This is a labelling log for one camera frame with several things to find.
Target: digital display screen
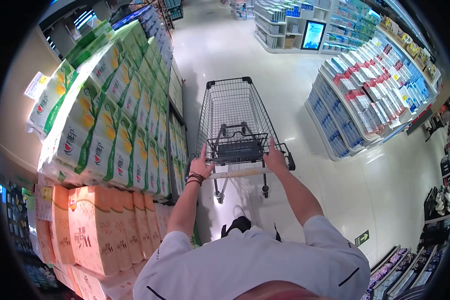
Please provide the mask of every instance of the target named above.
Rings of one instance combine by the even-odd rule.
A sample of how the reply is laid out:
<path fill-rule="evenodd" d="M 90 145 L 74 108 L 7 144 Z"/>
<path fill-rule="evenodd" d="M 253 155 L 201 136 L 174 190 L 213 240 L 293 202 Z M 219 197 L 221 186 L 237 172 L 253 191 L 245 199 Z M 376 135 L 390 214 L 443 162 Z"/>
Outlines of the digital display screen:
<path fill-rule="evenodd" d="M 326 23 L 306 21 L 305 34 L 302 40 L 302 50 L 318 50 L 324 37 Z"/>

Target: white sneaker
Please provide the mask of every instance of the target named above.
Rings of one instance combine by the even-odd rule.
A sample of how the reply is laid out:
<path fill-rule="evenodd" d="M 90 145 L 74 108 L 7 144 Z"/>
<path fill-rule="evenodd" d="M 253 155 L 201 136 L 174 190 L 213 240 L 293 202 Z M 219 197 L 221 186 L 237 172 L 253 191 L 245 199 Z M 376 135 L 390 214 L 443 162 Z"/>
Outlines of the white sneaker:
<path fill-rule="evenodd" d="M 233 218 L 238 219 L 239 217 L 246 217 L 243 208 L 240 205 L 235 205 L 233 207 Z"/>

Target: shopping cart wheel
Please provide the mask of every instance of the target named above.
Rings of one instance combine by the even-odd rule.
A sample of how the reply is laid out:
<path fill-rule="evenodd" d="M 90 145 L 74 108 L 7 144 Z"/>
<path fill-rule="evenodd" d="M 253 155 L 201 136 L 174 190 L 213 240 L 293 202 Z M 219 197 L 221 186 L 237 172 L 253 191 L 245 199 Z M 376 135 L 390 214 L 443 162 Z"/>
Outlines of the shopping cart wheel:
<path fill-rule="evenodd" d="M 215 198 L 217 198 L 218 204 L 223 204 L 224 203 L 224 200 L 222 198 L 222 193 L 221 192 L 216 191 L 214 193 L 214 196 L 215 196 Z"/>
<path fill-rule="evenodd" d="M 263 191 L 263 196 L 265 198 L 268 198 L 268 186 L 267 185 L 262 186 L 261 190 Z"/>

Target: tiled floor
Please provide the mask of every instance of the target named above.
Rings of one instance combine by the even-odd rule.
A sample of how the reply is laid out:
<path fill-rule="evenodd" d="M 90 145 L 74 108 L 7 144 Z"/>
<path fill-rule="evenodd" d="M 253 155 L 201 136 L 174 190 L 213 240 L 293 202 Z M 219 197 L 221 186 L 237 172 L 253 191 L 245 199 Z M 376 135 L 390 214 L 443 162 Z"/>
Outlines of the tiled floor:
<path fill-rule="evenodd" d="M 174 22 L 174 56 L 186 80 L 183 99 L 189 152 L 195 152 L 207 81 L 250 76 L 277 136 L 294 155 L 294 175 L 317 197 L 330 222 L 351 241 L 369 231 L 370 239 L 360 250 L 371 265 L 392 245 L 415 250 L 423 227 L 424 198 L 442 182 L 444 129 L 428 142 L 419 129 L 353 158 L 332 161 L 303 106 L 318 67 L 330 56 L 267 53 L 253 35 L 254 22 L 233 19 L 230 8 L 216 2 L 185 0 L 185 17 Z M 218 180 L 219 189 L 224 181 Z M 304 241 L 280 182 L 273 174 L 268 181 L 270 196 L 264 199 L 261 176 L 230 179 L 223 204 L 214 198 L 213 181 L 206 181 L 197 213 L 202 242 L 220 238 L 222 225 L 233 219 L 235 204 L 259 228 L 274 232 L 276 224 L 282 238 Z"/>

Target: white floor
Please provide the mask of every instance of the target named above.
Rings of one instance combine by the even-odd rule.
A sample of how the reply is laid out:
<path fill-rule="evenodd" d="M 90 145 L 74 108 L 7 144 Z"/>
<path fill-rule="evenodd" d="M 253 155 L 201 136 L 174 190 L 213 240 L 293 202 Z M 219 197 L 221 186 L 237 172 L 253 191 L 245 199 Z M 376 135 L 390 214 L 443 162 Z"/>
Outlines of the white floor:
<path fill-rule="evenodd" d="M 250 76 L 278 138 L 294 156 L 294 175 L 317 197 L 330 222 L 352 242 L 369 231 L 370 239 L 360 250 L 371 265 L 396 244 L 416 251 L 423 201 L 433 186 L 442 183 L 444 129 L 428 142 L 419 129 L 353 158 L 332 161 L 303 105 L 318 67 L 330 56 L 267 53 L 253 35 L 254 21 L 233 19 L 230 8 L 217 2 L 185 0 L 185 17 L 174 22 L 174 56 L 186 80 L 183 99 L 189 152 L 195 152 L 207 81 Z M 270 197 L 264 199 L 260 175 L 231 179 L 223 204 L 214 198 L 213 181 L 206 181 L 197 211 L 202 243 L 220 238 L 222 225 L 233 220 L 235 204 L 259 228 L 274 232 L 276 224 L 283 239 L 303 242 L 280 182 L 273 174 L 268 180 Z M 218 181 L 219 188 L 223 182 Z"/>

